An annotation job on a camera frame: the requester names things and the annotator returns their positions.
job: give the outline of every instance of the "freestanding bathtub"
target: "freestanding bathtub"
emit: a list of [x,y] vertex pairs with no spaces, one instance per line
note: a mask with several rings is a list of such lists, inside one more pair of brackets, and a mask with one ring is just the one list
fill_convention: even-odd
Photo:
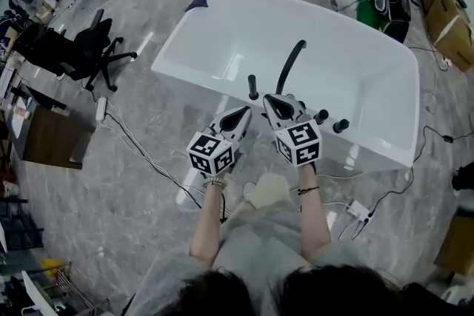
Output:
[[[347,169],[411,167],[418,132],[418,64],[404,45],[356,20],[299,0],[200,0],[188,10],[153,62],[187,101],[206,112],[244,104],[251,128],[271,133],[262,96],[274,93],[295,44],[303,49],[284,85],[320,126],[322,156]],[[249,99],[254,74],[260,98]],[[347,130],[333,132],[342,118]]]

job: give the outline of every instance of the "backpack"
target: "backpack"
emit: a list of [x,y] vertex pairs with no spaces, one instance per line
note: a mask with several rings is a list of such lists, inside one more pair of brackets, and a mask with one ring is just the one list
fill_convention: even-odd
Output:
[[370,2],[378,13],[388,19],[382,32],[403,43],[411,21],[409,0],[370,0]]

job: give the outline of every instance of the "dark hair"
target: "dark hair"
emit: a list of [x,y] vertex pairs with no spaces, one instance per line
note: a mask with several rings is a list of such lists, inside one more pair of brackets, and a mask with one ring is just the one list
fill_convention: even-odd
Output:
[[178,300],[159,316],[254,316],[250,295],[242,279],[232,272],[207,272],[186,281]]
[[314,315],[315,306],[336,315],[408,315],[394,285],[367,267],[296,270],[277,285],[273,297],[280,316]]

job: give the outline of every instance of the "black faucet spout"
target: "black faucet spout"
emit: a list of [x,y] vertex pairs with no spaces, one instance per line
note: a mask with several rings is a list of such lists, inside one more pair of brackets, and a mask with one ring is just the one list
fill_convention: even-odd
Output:
[[276,94],[281,95],[283,92],[284,82],[287,80],[287,76],[290,73],[291,67],[295,63],[295,60],[298,58],[301,49],[306,47],[306,41],[300,40],[295,45],[291,54],[288,56],[287,62],[283,66],[283,70],[281,71],[280,78],[278,78],[278,84],[276,85]]

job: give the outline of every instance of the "power strip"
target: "power strip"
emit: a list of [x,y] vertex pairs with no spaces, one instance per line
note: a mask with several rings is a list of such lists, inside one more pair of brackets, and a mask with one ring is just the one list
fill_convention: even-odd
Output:
[[352,216],[359,219],[360,221],[362,221],[362,223],[365,224],[368,224],[372,219],[370,211],[358,201],[352,201],[346,208],[346,211],[348,211]]
[[96,120],[102,121],[105,118],[105,108],[107,107],[107,98],[101,96],[97,102]]

